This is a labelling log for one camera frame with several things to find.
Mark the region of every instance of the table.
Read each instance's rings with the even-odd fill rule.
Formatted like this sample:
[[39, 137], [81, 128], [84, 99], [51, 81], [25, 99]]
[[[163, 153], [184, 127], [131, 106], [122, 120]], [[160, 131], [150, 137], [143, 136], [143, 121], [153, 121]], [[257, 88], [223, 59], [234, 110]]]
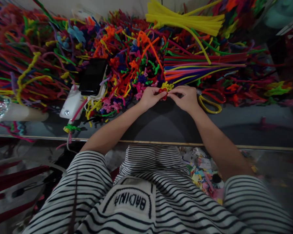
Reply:
[[[259, 131], [262, 117], [269, 124], [279, 127]], [[234, 107], [226, 104], [219, 114], [209, 114], [211, 120], [239, 148], [266, 150], [293, 150], [293, 115], [288, 107], [278, 105]], [[45, 122], [27, 122], [26, 136], [35, 139], [66, 140], [63, 127], [67, 119], [51, 114]], [[105, 123], [80, 127], [87, 129], [75, 133], [73, 140], [87, 141]], [[0, 137], [8, 137], [0, 127]], [[122, 142], [145, 144], [169, 144], [180, 146], [202, 146], [202, 139], [192, 118], [181, 110], [171, 99], [162, 101], [141, 115], [121, 138]]]

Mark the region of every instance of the wooden table edge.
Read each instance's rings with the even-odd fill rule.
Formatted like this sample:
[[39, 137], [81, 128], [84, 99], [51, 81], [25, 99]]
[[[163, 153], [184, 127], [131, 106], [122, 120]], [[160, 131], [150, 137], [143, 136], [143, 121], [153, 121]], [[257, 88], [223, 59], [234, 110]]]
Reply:
[[[0, 137], [11, 137], [11, 135], [0, 134]], [[29, 139], [44, 139], [44, 140], [67, 140], [67, 137], [54, 136], [24, 136]], [[87, 141], [87, 138], [72, 138], [75, 141]], [[204, 146], [201, 143], [183, 143], [183, 142], [160, 142], [160, 141], [135, 141], [135, 140], [120, 140], [119, 142], [135, 143], [135, 144], [153, 144], [153, 145], [175, 145], [175, 146]], [[239, 149], [250, 150], [287, 150], [293, 151], [292, 147], [275, 147], [275, 146], [250, 146], [236, 145]]]

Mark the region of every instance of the black and white stripes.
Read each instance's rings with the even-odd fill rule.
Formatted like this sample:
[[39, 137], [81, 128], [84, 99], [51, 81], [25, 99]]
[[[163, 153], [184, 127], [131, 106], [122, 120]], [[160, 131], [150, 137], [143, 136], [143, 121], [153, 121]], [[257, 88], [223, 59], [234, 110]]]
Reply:
[[67, 231], [76, 173], [76, 233], [293, 233], [291, 217], [257, 178], [230, 178], [221, 206], [192, 183], [178, 149], [167, 146], [130, 146], [114, 187], [104, 156], [79, 153], [24, 233]]

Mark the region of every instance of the person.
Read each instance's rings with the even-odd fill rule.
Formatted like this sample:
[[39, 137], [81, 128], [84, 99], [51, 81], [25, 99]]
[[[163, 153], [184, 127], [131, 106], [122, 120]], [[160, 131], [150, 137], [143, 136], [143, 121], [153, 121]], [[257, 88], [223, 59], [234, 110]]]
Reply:
[[200, 108], [193, 87], [176, 87], [168, 97], [194, 119], [217, 164], [223, 206], [193, 184], [175, 146], [129, 146], [112, 182], [104, 155], [166, 95], [158, 91], [146, 88], [138, 104], [85, 143], [24, 233], [293, 233], [292, 218]]

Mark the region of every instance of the person's left hand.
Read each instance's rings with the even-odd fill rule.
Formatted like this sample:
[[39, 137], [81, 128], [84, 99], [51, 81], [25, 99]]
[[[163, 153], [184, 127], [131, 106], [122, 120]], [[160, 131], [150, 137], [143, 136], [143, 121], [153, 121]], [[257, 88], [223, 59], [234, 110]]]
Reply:
[[144, 90], [143, 96], [137, 105], [139, 105], [144, 111], [150, 109], [167, 94], [167, 92], [157, 94], [159, 90], [160, 89], [158, 87], [147, 87]]

